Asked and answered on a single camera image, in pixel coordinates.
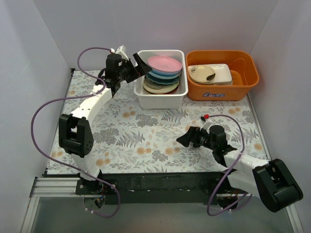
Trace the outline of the beige and blue plate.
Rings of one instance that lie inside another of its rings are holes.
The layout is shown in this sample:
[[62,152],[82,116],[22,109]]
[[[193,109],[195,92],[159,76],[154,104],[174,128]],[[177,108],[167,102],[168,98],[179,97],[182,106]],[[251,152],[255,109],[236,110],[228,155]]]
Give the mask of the beige and blue plate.
[[174,77],[174,76],[153,76],[151,74],[146,74],[146,77],[151,79],[151,80],[156,80],[156,81],[178,81],[179,76]]

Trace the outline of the grey speckled small plate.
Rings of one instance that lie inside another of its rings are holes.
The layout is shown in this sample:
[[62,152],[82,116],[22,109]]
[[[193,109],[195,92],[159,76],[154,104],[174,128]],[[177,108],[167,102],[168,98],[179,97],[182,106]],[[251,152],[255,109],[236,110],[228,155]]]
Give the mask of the grey speckled small plate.
[[148,87],[148,88],[150,88],[150,89],[155,89],[155,90],[160,90],[160,89],[163,89],[163,88],[166,88],[166,87],[167,87],[166,85],[163,85],[163,84],[158,84],[158,83],[146,83],[146,82],[143,83],[143,86]]

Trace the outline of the teal embossed plate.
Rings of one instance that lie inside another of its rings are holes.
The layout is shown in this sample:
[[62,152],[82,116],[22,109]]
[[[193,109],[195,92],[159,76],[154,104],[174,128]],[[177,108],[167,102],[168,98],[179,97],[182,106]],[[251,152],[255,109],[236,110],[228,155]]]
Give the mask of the teal embossed plate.
[[157,82],[154,82],[154,81],[147,79],[147,78],[144,79],[144,82],[146,83],[147,86],[149,86],[151,88],[155,88],[155,89],[160,89],[164,86],[179,84],[179,81],[176,81],[174,83],[172,83],[172,82],[170,82],[170,83],[157,83]]

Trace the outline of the pink plate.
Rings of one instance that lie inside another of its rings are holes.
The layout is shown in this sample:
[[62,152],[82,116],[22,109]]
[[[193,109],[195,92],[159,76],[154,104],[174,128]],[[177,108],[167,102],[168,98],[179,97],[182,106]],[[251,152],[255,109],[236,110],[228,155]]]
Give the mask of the pink plate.
[[175,73],[179,72],[183,65],[176,59],[156,55],[148,58],[148,65],[151,66],[154,70],[165,72],[165,73]]

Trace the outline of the white scalloped plate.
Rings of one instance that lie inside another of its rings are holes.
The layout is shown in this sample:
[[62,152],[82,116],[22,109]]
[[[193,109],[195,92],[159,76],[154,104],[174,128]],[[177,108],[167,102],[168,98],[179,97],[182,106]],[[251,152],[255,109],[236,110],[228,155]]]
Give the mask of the white scalloped plate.
[[151,79],[149,79],[149,78],[147,78],[147,77],[145,77],[145,79],[146,79],[146,80],[150,80],[150,81],[152,81],[152,82],[154,82],[154,83],[164,84],[164,85],[169,85],[169,84],[174,84],[174,83],[179,82],[179,80],[178,80],[178,81],[156,81],[156,80],[151,80]]

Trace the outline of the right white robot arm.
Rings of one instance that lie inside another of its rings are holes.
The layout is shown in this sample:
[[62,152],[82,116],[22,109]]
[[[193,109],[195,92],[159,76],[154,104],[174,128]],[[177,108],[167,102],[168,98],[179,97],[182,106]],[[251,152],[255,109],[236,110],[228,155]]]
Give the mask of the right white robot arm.
[[300,186],[282,160],[258,159],[238,151],[228,144],[222,126],[213,125],[209,130],[190,127],[177,142],[186,148],[190,144],[208,148],[216,162],[227,167],[212,195],[219,189],[226,193],[239,189],[258,197],[274,213],[303,199]]

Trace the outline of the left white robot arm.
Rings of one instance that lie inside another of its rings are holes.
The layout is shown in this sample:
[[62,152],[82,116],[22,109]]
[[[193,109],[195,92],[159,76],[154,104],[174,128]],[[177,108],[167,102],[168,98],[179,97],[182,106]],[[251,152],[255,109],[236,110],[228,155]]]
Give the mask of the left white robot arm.
[[131,83],[152,71],[137,53],[133,57],[136,65],[121,52],[109,54],[89,97],[70,114],[62,114],[59,118],[59,146],[71,155],[92,194],[99,194],[104,185],[97,178],[100,169],[90,155],[94,144],[91,124],[103,106],[117,93],[123,81]]

